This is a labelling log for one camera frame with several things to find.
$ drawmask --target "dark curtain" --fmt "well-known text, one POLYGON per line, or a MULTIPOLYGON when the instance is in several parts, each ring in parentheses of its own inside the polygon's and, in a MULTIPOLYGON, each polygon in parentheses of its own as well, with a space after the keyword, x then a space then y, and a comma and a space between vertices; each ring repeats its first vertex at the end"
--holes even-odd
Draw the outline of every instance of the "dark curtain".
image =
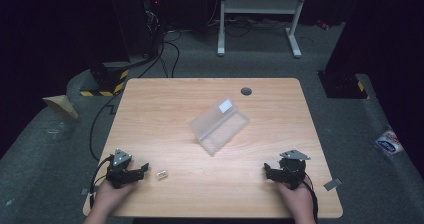
POLYGON ((314 25, 317 21, 328 27, 346 22, 357 0, 305 0, 299 22, 314 25))
POLYGON ((368 74, 390 125, 424 173, 424 0, 358 0, 328 74, 368 74))
POLYGON ((0 157, 46 105, 42 97, 66 94, 68 81, 87 69, 66 28, 61 0, 0 0, 0 157))

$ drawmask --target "gray carpet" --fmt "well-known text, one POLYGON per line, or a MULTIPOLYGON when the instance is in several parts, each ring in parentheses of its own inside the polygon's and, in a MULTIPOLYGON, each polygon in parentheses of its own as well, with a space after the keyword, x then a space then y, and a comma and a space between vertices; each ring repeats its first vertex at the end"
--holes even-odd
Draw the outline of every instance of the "gray carpet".
MULTIPOLYGON (((388 161, 373 147, 389 123, 368 77, 358 75, 370 95, 366 100, 328 99, 322 88, 317 71, 325 68, 342 28, 324 31, 300 25, 296 37, 303 54, 301 59, 293 58, 282 28, 251 30, 241 37, 227 35, 224 57, 216 55, 216 34, 182 32, 178 38, 176 32, 166 35, 165 40, 172 41, 180 51, 175 78, 299 79, 331 174, 343 181, 337 188, 343 216, 320 219, 319 223, 424 223, 424 183, 407 153, 399 153, 394 161, 388 161)), ((245 30, 228 28, 227 31, 236 35, 245 30)), ((175 48, 165 44, 163 60, 169 75, 176 57, 175 48)), ((149 65, 131 69, 129 78, 138 77, 149 65)), ((0 223, 83 222, 85 197, 80 191, 89 186, 97 166, 89 151, 91 124, 109 100, 109 97, 79 95, 86 75, 88 71, 70 80, 66 93, 80 114, 77 121, 65 123, 66 128, 59 134, 49 134, 60 119, 46 107, 1 159, 0 223)), ((165 77, 161 62, 143 76, 158 77, 165 77)), ((119 100, 120 96, 111 104, 117 107, 119 100)), ((93 149, 97 156, 102 152, 113 118, 110 108, 106 108, 95 124, 93 149)), ((132 219, 126 218, 109 219, 109 223, 131 222, 132 219)), ((168 222, 144 220, 144 223, 168 222)))

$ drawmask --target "wrist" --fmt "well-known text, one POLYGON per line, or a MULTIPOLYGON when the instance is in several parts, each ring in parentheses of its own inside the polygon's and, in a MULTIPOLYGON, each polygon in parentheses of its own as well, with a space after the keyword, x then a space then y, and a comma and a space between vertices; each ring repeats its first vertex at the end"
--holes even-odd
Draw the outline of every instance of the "wrist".
POLYGON ((297 215, 293 216, 296 224, 316 224, 313 215, 297 215))
POLYGON ((85 219, 84 224, 106 223, 108 216, 108 212, 93 208, 85 219))

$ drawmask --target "small object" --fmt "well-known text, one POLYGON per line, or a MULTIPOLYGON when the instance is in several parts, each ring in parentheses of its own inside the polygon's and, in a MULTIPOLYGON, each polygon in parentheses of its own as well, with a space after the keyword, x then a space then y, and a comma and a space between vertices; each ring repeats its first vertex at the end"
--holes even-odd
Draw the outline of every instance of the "small object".
POLYGON ((319 27, 321 27, 322 29, 324 29, 324 30, 328 30, 328 29, 330 29, 330 25, 328 25, 327 23, 325 23, 324 21, 322 21, 322 20, 318 20, 317 21, 317 25, 319 26, 319 27))
POLYGON ((375 145, 389 158, 393 158, 394 154, 403 151, 402 144, 391 126, 375 141, 375 145))
POLYGON ((158 180, 162 180, 168 177, 168 173, 166 171, 160 171, 156 174, 156 177, 158 178, 158 180))
POLYGON ((80 195, 81 196, 87 196, 88 195, 88 189, 86 189, 86 188, 81 189, 80 195))
POLYGON ((329 191, 329 190, 331 190, 331 189, 333 189, 333 188, 335 188, 335 187, 338 187, 338 186, 340 186, 342 184, 342 181, 340 181, 340 179, 339 178, 336 178, 336 179, 334 179, 334 180, 331 180, 330 182, 328 182, 327 184, 325 184, 324 185, 324 187, 325 187, 325 189, 327 190, 327 191, 329 191))
POLYGON ((15 198, 13 198, 12 200, 9 200, 8 202, 6 202, 6 206, 12 205, 14 201, 15 201, 15 198))
POLYGON ((64 118, 68 118, 68 119, 78 118, 78 113, 75 111, 68 97, 65 95, 44 97, 43 101, 50 108, 52 108, 57 114, 61 115, 64 118))

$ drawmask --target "blue and white package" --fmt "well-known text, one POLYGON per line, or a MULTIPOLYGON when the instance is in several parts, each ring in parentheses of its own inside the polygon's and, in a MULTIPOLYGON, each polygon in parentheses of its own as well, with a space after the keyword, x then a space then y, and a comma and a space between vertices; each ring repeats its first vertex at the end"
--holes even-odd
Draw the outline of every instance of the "blue and white package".
POLYGON ((390 126, 389 129, 381 134, 375 141, 375 144, 388 156, 403 151, 402 144, 399 142, 395 132, 390 126))

